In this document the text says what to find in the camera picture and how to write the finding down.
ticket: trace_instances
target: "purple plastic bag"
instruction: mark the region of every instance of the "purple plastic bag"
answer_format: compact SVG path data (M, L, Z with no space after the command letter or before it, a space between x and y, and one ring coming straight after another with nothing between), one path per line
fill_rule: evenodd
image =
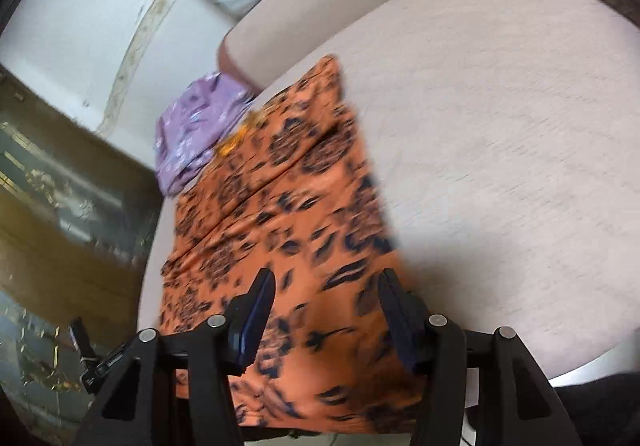
M192 82L156 125L156 177L162 194L177 195L214 155L251 106L253 95L221 72Z

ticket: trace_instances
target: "white wall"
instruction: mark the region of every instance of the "white wall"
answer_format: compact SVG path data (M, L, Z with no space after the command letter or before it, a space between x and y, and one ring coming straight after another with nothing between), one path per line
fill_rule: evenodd
M0 63L49 104L95 131L130 41L153 1L22 0L0 37ZM199 0L177 0L165 21L177 31L161 26L156 35L168 36L172 45L152 39L140 61L143 74L136 71L122 105L121 113L129 119L124 123L118 119L104 136L149 166L153 163L150 115L159 114L159 105L166 106L198 75L216 69L216 49L233 25ZM188 44L203 41L198 32L206 34L206 47L190 50ZM173 60L167 48L172 49ZM136 120L144 121L140 130Z

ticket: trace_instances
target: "silver screw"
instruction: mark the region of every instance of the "silver screw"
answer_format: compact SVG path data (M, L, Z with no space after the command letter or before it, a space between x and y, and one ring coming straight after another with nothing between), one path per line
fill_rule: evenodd
M429 316L429 323L434 327L444 327L447 324L447 318L442 314L432 314Z
M140 341L142 341L143 343L148 343L149 341L153 341L154 339L156 339L156 331L154 329L144 329L139 335L138 337L140 338Z
M213 314L213 316L209 316L207 319L207 325L209 327L213 327L217 329L218 327L222 327L226 322L225 317L222 314Z
M498 332L500 333L500 336L504 337L507 340L512 340L514 337L516 337L516 331L511 327L500 327L500 330Z

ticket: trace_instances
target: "brown blanket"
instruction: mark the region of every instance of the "brown blanket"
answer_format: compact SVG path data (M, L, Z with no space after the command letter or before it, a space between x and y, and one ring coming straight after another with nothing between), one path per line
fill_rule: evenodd
M230 378L238 421L410 430L422 387L399 363L376 291L378 272L402 276L402 265L337 61L322 58L240 133L178 201L161 331L224 311L268 267L277 292L257 359Z

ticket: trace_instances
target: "beige couch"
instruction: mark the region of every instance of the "beige couch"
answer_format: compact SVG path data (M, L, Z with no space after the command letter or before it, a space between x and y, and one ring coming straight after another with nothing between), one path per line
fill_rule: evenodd
M390 0L257 103L327 53L433 311L467 329L513 326L549 377L640 326L635 25L597 0ZM167 202L141 327L159 311L172 216Z

